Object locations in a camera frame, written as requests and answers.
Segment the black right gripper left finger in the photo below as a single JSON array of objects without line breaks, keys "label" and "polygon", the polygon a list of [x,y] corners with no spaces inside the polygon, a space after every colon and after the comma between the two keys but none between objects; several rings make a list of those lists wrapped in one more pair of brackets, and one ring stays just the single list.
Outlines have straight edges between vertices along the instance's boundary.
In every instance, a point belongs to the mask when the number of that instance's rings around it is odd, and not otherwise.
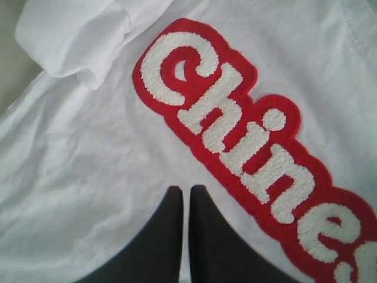
[{"label": "black right gripper left finger", "polygon": [[170,186],[132,241],[79,282],[179,282],[182,241],[183,193]]}]

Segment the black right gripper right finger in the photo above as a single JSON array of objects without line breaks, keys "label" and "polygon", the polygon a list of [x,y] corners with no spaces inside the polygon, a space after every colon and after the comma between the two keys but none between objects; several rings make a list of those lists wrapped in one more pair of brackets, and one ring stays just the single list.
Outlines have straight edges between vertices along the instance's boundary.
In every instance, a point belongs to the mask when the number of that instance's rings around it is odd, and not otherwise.
[{"label": "black right gripper right finger", "polygon": [[296,282],[248,246],[203,185],[191,188],[188,232],[192,282]]}]

